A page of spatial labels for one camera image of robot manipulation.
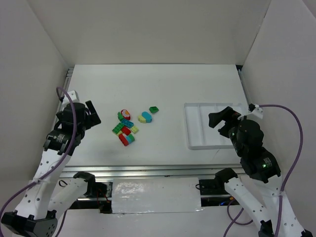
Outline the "green 2x3 lego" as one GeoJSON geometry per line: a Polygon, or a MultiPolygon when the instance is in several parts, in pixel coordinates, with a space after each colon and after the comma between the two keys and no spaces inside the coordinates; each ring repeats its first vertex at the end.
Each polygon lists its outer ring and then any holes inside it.
{"type": "Polygon", "coordinates": [[[115,135],[118,135],[121,133],[121,129],[124,127],[124,125],[119,122],[113,129],[112,129],[112,133],[115,135]]]}

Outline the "red lego brick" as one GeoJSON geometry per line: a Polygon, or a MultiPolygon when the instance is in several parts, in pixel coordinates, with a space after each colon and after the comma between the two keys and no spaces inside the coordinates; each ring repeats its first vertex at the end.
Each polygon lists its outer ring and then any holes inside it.
{"type": "Polygon", "coordinates": [[[126,137],[123,134],[120,134],[119,136],[120,141],[123,143],[124,146],[129,145],[129,141],[126,139],[126,137]]]}

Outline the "pale yellow square lego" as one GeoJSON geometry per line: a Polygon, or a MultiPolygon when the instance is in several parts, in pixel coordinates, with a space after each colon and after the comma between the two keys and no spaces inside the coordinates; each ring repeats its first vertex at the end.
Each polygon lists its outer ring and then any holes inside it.
{"type": "Polygon", "coordinates": [[[136,133],[139,131],[138,127],[135,126],[135,125],[132,126],[132,127],[130,128],[130,130],[131,130],[131,132],[134,133],[134,134],[136,134],[136,133]]]}

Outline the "blue rounded lego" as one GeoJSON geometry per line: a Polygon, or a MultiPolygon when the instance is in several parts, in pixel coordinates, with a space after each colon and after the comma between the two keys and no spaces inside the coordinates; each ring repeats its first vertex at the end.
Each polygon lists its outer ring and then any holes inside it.
{"type": "Polygon", "coordinates": [[[148,112],[142,112],[141,116],[145,119],[146,123],[152,122],[152,116],[148,112]]]}

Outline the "dark green sloped lego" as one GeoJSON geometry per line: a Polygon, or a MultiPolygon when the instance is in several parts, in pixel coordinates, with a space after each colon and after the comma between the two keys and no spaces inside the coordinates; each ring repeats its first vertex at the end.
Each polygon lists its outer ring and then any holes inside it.
{"type": "Polygon", "coordinates": [[[158,107],[156,106],[151,106],[149,107],[149,111],[152,113],[152,114],[155,114],[159,111],[158,107]]]}

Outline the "cyan small lego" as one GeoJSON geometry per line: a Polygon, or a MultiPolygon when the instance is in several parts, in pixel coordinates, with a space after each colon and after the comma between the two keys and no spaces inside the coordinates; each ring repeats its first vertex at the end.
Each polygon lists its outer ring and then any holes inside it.
{"type": "Polygon", "coordinates": [[[133,143],[135,141],[134,136],[130,133],[129,135],[127,135],[126,140],[128,141],[129,144],[133,143]]]}

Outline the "pale yellow rounded lego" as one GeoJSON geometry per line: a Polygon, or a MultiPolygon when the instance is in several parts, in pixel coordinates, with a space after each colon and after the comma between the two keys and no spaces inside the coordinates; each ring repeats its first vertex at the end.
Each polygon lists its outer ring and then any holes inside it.
{"type": "Polygon", "coordinates": [[[141,123],[146,123],[146,119],[142,116],[142,115],[139,115],[138,116],[138,121],[141,122],[141,123]]]}

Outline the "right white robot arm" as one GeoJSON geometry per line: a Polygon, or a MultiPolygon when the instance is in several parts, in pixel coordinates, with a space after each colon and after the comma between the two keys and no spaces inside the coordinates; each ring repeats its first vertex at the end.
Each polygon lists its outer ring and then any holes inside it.
{"type": "Polygon", "coordinates": [[[263,117],[263,106],[250,104],[248,113],[242,115],[231,107],[210,113],[209,127],[220,122],[220,135],[230,139],[240,157],[240,164],[259,189],[263,203],[252,195],[238,175],[225,168],[215,175],[215,180],[231,194],[247,212],[258,228],[260,237],[311,237],[313,234],[299,223],[285,192],[285,184],[291,174],[283,178],[275,156],[263,147],[264,133],[260,125],[247,118],[263,117]]]}

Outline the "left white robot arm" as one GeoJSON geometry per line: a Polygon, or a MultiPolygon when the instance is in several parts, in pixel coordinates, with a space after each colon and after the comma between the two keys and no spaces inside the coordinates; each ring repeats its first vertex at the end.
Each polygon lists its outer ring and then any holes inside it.
{"type": "Polygon", "coordinates": [[[58,121],[46,137],[36,174],[21,191],[24,197],[14,211],[5,212],[2,216],[1,223],[16,235],[53,236],[58,219],[78,197],[94,197],[97,194],[95,176],[79,171],[73,176],[73,182],[53,195],[64,167],[85,132],[101,123],[91,101],[68,103],[56,116],[58,121]]]}

